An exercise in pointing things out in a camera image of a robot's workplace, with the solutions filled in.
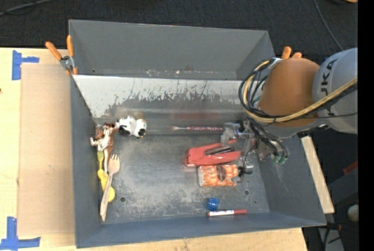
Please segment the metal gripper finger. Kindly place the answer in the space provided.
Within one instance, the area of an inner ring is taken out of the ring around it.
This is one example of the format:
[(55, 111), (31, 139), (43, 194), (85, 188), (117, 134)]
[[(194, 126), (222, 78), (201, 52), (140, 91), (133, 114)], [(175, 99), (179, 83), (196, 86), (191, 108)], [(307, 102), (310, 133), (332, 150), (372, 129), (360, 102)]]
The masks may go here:
[(223, 133), (220, 137), (221, 145), (228, 145), (230, 140), (237, 139), (241, 135), (241, 124), (239, 123), (225, 123), (223, 126)]
[(253, 173), (254, 163), (249, 157), (241, 156), (238, 160), (238, 176), (236, 183), (242, 183), (245, 175)]

